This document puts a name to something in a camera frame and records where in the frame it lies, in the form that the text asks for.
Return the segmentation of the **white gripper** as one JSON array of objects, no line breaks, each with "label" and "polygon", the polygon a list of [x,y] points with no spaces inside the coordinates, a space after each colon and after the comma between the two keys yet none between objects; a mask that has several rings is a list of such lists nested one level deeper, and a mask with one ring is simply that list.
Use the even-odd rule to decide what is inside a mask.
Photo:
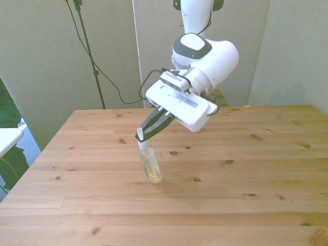
[{"label": "white gripper", "polygon": [[155,109],[142,123],[143,138],[146,141],[165,129],[175,118],[192,132],[199,131],[209,120],[217,105],[196,94],[186,94],[157,81],[146,91],[150,103],[163,107]]}]

